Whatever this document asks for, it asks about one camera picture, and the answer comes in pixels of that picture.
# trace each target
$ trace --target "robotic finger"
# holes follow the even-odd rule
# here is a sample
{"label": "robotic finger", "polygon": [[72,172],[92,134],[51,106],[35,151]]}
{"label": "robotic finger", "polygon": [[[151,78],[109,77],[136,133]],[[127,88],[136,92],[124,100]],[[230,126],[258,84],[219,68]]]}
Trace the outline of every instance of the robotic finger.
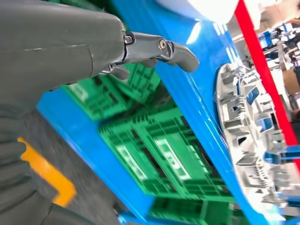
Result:
{"label": "robotic finger", "polygon": [[129,72],[121,65],[133,62],[154,67],[158,61],[161,61],[178,65],[186,72],[193,72],[199,66],[197,57],[186,46],[165,40],[161,36],[124,32],[124,43],[124,57],[109,64],[100,74],[114,73],[118,78],[125,79]]}

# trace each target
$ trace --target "gray robot arm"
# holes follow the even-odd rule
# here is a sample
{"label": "gray robot arm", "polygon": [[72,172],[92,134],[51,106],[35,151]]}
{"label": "gray robot arm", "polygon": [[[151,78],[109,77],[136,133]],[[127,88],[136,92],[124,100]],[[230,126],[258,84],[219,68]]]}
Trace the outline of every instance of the gray robot arm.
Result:
{"label": "gray robot arm", "polygon": [[197,59],[161,36],[127,33],[117,17],[39,0],[0,2],[0,221],[3,225],[89,225],[35,190],[20,119],[63,84],[157,60],[191,72]]}

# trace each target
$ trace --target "green plastic crate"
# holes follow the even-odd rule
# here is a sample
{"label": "green plastic crate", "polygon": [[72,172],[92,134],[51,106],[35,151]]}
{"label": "green plastic crate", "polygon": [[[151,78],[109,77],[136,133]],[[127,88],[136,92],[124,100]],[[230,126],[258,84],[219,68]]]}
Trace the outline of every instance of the green plastic crate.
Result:
{"label": "green plastic crate", "polygon": [[241,210],[234,210],[232,225],[250,225]]}
{"label": "green plastic crate", "polygon": [[158,179],[164,185],[172,184],[164,191],[142,185],[145,192],[158,197],[204,199],[234,202],[234,199],[219,176],[213,163],[185,120],[181,111],[169,95],[139,113],[100,128],[100,135],[114,152],[119,142],[124,142],[129,131],[148,150],[152,165],[161,171]]}
{"label": "green plastic crate", "polygon": [[135,101],[121,94],[108,76],[99,75],[63,87],[92,120],[104,120],[130,109]]}
{"label": "green plastic crate", "polygon": [[124,81],[112,76],[114,83],[123,93],[140,103],[146,103],[161,82],[154,68],[147,68],[141,63],[126,64],[124,67],[130,71],[129,78]]}
{"label": "green plastic crate", "polygon": [[194,225],[231,225],[232,208],[228,202],[158,198],[149,215]]}

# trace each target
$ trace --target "silver metal component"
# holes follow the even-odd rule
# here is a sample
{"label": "silver metal component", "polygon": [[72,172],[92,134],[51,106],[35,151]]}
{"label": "silver metal component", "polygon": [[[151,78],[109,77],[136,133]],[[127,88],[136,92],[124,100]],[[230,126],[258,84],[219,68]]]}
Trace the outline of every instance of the silver metal component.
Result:
{"label": "silver metal component", "polygon": [[130,37],[130,36],[124,36],[124,37],[124,42],[125,44],[130,45],[130,44],[133,42],[133,39],[132,37]]}
{"label": "silver metal component", "polygon": [[219,70],[216,90],[222,128],[244,195],[262,214],[272,204],[286,206],[286,200],[278,192],[289,188],[289,174],[284,165],[265,162],[264,155],[280,158],[286,144],[281,130],[275,130],[274,104],[260,76],[256,70],[226,64]]}
{"label": "silver metal component", "polygon": [[161,39],[158,42],[158,48],[161,50],[164,50],[167,48],[167,41],[164,39]]}

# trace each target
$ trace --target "gray floor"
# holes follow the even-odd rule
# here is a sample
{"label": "gray floor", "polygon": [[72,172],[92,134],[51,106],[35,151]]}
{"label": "gray floor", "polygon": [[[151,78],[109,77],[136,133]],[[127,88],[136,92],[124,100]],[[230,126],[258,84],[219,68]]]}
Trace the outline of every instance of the gray floor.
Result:
{"label": "gray floor", "polygon": [[[78,195],[69,209],[97,225],[119,224],[113,205],[122,204],[37,111],[24,118],[23,137],[75,185]],[[45,181],[35,177],[42,194],[49,198],[57,194]]]}

